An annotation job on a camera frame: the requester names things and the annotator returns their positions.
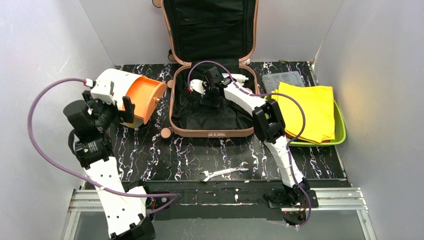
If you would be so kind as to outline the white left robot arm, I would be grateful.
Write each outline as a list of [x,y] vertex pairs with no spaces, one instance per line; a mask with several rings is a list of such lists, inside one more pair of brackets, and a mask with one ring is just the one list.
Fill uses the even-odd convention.
[[92,180],[103,207],[111,240],[153,240],[156,232],[146,213],[146,191],[139,183],[125,188],[117,170],[117,160],[107,132],[118,121],[111,103],[95,99],[86,90],[83,99],[64,109],[73,129],[68,146],[88,178]]

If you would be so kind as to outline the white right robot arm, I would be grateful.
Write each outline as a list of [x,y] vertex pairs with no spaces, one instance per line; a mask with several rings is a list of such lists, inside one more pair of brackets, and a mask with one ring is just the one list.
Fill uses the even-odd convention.
[[262,98],[244,88],[232,76],[224,78],[217,67],[203,72],[206,83],[197,92],[203,95],[221,96],[252,116],[254,134],[269,149],[278,166],[282,183],[293,189],[307,191],[309,184],[297,167],[288,147],[286,124],[279,104],[274,99]]

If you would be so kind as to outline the pink hard-shell suitcase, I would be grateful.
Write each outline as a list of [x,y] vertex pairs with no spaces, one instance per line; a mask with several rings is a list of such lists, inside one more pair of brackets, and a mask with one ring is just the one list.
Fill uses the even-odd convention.
[[254,132],[252,116],[241,107],[223,99],[221,107],[203,105],[203,95],[189,91],[193,79],[217,67],[220,72],[242,74],[249,78],[243,86],[259,92],[257,76],[250,66],[256,47],[256,0],[155,0],[161,8],[168,31],[168,57],[179,64],[170,89],[169,127],[161,136],[172,134],[189,138],[246,137]]

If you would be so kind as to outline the cream cylindrical drum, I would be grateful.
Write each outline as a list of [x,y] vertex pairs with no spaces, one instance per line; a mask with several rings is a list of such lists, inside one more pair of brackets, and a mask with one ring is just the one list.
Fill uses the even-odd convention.
[[123,122],[122,124],[133,129],[148,123],[158,102],[167,90],[167,84],[164,82],[114,68],[106,69],[96,80],[114,82],[114,106],[119,111],[124,109],[123,97],[130,97],[131,102],[135,104],[134,122]]

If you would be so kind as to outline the yellow snack packet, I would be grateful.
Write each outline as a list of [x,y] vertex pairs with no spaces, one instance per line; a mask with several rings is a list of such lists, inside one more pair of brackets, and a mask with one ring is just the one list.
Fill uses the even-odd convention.
[[[305,114],[305,129],[299,139],[321,144],[335,139],[334,94],[331,86],[299,87],[281,82],[275,93],[295,99]],[[285,131],[295,137],[303,126],[303,117],[298,106],[290,99],[272,95],[278,102],[285,122]]]

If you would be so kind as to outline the green plastic tray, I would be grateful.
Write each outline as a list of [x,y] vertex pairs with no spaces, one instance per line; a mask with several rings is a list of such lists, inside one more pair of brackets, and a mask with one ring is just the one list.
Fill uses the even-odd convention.
[[[301,97],[292,96],[305,113],[305,130],[300,137],[291,142],[293,147],[328,147],[343,143],[346,139],[346,126],[342,112],[332,96]],[[290,99],[280,95],[267,96],[274,99],[281,108],[286,123],[287,138],[294,138],[301,130],[303,119],[298,106]]]

